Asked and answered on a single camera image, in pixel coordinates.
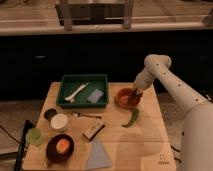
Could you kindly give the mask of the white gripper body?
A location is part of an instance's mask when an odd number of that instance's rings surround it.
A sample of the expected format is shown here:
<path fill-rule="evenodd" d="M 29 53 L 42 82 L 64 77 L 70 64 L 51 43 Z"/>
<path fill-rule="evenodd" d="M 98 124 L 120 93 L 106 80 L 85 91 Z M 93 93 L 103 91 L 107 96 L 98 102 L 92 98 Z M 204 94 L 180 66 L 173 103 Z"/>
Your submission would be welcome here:
<path fill-rule="evenodd" d="M 154 80 L 155 77 L 146 68 L 144 68 L 136 76 L 133 88 L 137 90 L 146 90 L 153 84 Z"/>

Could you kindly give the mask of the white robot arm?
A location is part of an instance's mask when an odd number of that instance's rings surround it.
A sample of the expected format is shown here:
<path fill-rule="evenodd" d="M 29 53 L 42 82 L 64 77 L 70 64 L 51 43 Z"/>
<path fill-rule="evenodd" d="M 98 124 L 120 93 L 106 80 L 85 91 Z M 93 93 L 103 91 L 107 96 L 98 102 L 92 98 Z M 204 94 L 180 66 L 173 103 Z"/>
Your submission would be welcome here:
<path fill-rule="evenodd" d="M 170 66 L 167 55 L 146 56 L 134 88 L 140 93 L 158 79 L 185 112 L 179 171 L 213 171 L 213 103 L 174 75 Z"/>

